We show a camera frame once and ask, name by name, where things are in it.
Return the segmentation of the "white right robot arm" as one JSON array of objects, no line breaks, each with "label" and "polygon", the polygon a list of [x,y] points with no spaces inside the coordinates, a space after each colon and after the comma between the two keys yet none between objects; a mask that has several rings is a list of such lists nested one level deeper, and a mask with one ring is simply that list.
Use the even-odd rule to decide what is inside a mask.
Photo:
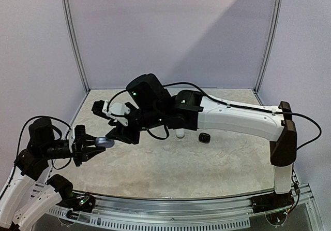
[{"label": "white right robot arm", "polygon": [[154,74],[143,74],[126,86],[132,102],[107,100],[101,111],[115,122],[107,137],[136,145],[140,132],[164,126],[167,129],[217,129],[264,138],[270,145],[274,192],[271,208],[287,201],[296,160],[297,131],[287,102],[258,106],[214,98],[202,89],[182,90],[171,95]]}]

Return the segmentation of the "silver blue charging case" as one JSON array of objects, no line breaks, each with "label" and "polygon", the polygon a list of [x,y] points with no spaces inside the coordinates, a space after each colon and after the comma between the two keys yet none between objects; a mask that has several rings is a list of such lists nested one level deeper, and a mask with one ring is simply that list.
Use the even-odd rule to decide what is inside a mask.
[{"label": "silver blue charging case", "polygon": [[95,139],[95,146],[98,148],[112,148],[115,145],[113,139],[108,139],[106,137],[98,137]]}]

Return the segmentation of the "glossy black earbud charging case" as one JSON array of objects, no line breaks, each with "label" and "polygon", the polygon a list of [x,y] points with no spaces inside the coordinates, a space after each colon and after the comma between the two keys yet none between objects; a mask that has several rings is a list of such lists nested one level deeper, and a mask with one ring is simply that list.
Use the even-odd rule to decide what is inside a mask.
[{"label": "glossy black earbud charging case", "polygon": [[208,133],[200,133],[199,137],[198,137],[199,142],[206,143],[206,144],[210,143],[210,139],[211,139],[211,136]]}]

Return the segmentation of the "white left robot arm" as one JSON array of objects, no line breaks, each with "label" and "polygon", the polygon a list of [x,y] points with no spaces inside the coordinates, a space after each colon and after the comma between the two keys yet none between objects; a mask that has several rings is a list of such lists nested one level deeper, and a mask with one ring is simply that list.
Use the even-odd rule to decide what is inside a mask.
[{"label": "white left robot arm", "polygon": [[94,196],[74,193],[73,184],[59,174],[50,177],[45,187],[27,204],[19,206],[27,190],[48,168],[50,160],[67,158],[80,166],[114,145],[105,137],[87,134],[84,125],[69,128],[65,139],[55,138],[54,134],[61,136],[62,131],[52,124],[52,120],[53,117],[40,115],[25,123],[29,131],[28,145],[17,151],[11,174],[1,190],[1,230],[30,230],[55,205],[68,208],[69,216],[81,211],[91,213],[95,206]]}]

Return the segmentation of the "white oval charging case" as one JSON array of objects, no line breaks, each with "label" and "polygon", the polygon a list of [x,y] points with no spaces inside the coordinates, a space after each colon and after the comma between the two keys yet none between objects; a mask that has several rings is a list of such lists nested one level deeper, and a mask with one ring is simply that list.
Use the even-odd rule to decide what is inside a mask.
[{"label": "white oval charging case", "polygon": [[177,130],[175,131],[175,133],[176,133],[176,137],[179,138],[179,139],[182,139],[182,138],[184,138],[184,136],[185,136],[185,131],[184,131],[184,129],[177,129]]}]

